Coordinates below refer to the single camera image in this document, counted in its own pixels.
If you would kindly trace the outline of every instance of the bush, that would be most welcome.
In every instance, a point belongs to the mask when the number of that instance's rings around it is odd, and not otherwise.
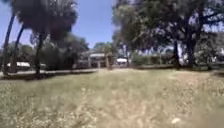
[[[133,54],[132,56],[132,64],[133,66],[141,66],[141,65],[159,65],[159,64],[173,64],[173,55],[165,54],[165,55],[138,55]]]

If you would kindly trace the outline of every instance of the palm tree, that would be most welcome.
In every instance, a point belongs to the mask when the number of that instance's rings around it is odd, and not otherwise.
[[[10,3],[10,6],[12,6],[12,4],[14,4],[15,0],[2,0],[4,3]],[[16,17],[16,11],[12,9],[12,15],[9,21],[9,25],[8,25],[8,29],[6,32],[6,36],[5,36],[5,42],[4,42],[4,50],[3,50],[3,74],[4,75],[8,75],[7,72],[7,60],[8,60],[8,45],[9,45],[9,38],[10,38],[10,34],[11,34],[11,30],[12,30],[12,25],[14,23]]]
[[[11,72],[13,73],[16,73],[16,68],[17,68],[17,65],[16,65],[16,57],[17,57],[17,53],[18,53],[18,45],[19,45],[19,42],[20,42],[20,38],[22,36],[22,33],[25,29],[25,26],[22,25],[22,27],[20,28],[20,31],[19,31],[19,34],[17,36],[17,39],[16,39],[16,42],[15,42],[15,46],[14,46],[14,50],[13,50],[13,53],[12,53],[12,58],[11,58]]]
[[[36,49],[36,74],[40,74],[40,50],[48,35],[52,40],[60,40],[72,29],[77,19],[73,0],[19,0],[26,3],[15,5],[19,22],[39,35]]]

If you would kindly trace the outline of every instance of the building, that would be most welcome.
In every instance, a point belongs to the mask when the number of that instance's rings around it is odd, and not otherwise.
[[[88,51],[82,53],[77,68],[105,68],[106,67],[106,55],[102,52]]]

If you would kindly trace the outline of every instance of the grass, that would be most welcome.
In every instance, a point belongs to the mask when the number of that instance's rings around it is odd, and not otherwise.
[[[219,128],[223,112],[224,79],[209,73],[122,69],[0,81],[2,128]]]

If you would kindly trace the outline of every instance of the blue sky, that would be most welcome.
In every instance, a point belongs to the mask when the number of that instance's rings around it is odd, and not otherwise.
[[[96,42],[111,41],[114,31],[111,23],[113,0],[77,0],[77,2],[79,16],[72,32],[85,37],[90,47],[93,47]],[[10,15],[8,5],[0,3],[0,45],[4,42]],[[13,25],[10,41],[16,39],[19,29],[20,24],[16,21]],[[29,30],[26,30],[20,42],[29,43],[30,33]]]

